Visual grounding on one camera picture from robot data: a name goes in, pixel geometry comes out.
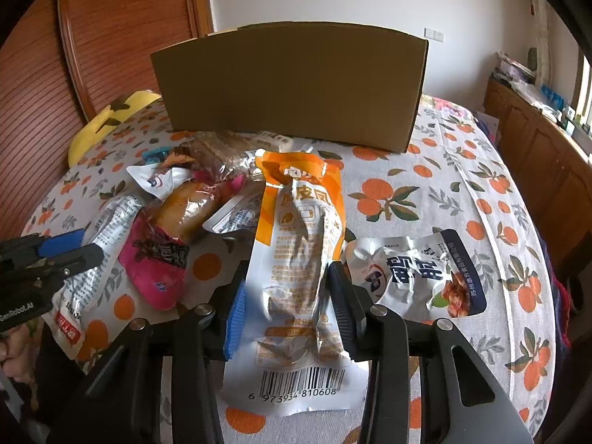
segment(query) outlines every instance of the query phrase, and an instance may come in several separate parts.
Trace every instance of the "orange and white snack package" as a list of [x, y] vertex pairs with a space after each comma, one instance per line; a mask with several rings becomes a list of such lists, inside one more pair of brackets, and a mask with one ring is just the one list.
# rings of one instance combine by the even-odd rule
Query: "orange and white snack package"
[[345, 229], [339, 169], [316, 155], [262, 150], [256, 165], [266, 185], [223, 399], [265, 416], [358, 408], [368, 363], [344, 351], [323, 280]]

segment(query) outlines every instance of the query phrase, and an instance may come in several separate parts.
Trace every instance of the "cabinet door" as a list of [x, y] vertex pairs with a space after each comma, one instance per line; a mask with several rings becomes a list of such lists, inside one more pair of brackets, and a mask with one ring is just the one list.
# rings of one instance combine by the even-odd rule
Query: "cabinet door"
[[592, 228], [592, 168], [575, 152], [568, 153], [561, 168], [556, 191], [538, 225], [554, 267]]
[[534, 126], [529, 121], [531, 115], [529, 109], [520, 103], [511, 103], [503, 122], [499, 124], [501, 140], [498, 151], [512, 176], [518, 175], [534, 135]]
[[526, 146], [524, 161], [514, 180], [536, 225], [545, 205], [556, 193], [567, 143], [544, 117], [530, 121], [535, 126], [534, 136]]
[[487, 84], [483, 106], [485, 113], [495, 118], [501, 118], [505, 109], [505, 100], [508, 89], [496, 81], [490, 80]]

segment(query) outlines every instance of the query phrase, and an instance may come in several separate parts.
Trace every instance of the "floral tablecloth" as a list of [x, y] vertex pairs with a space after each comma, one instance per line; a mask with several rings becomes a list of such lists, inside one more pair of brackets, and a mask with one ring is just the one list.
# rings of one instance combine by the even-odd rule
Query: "floral tablecloth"
[[[150, 148], [176, 145], [191, 132], [171, 130], [162, 100], [121, 124], [69, 170], [37, 208], [25, 233], [57, 235], [86, 226], [110, 197], [135, 183], [125, 171]], [[342, 170], [347, 235], [421, 237], [456, 229], [481, 277], [487, 309], [456, 319], [512, 403], [535, 434], [545, 416], [554, 377], [555, 321], [549, 276], [532, 220], [501, 158], [466, 109], [422, 97], [406, 154], [314, 142], [314, 152]], [[150, 322], [174, 319], [193, 307], [204, 290], [227, 283], [250, 249], [209, 235], [192, 247], [189, 288], [178, 307], [152, 310], [119, 263], [98, 305], [83, 315], [87, 342], [83, 365], [134, 317]], [[420, 439], [419, 372], [410, 362], [410, 442]], [[171, 437], [170, 400], [161, 402], [162, 437]], [[319, 411], [291, 417], [262, 417], [218, 402], [227, 443], [354, 443], [362, 409]]]

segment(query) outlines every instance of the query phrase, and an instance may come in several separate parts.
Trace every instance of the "pink snack package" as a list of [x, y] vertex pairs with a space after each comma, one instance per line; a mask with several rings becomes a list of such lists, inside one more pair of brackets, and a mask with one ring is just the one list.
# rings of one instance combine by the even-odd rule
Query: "pink snack package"
[[119, 262], [141, 295], [156, 310], [169, 310], [185, 291], [189, 247], [156, 234], [143, 208], [131, 226]]

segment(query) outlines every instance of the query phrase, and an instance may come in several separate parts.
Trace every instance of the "cardboard box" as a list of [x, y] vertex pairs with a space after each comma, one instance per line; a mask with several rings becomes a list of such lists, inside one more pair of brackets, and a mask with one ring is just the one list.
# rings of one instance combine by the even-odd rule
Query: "cardboard box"
[[159, 50], [175, 130], [269, 130], [405, 152], [427, 40], [349, 23], [265, 23]]

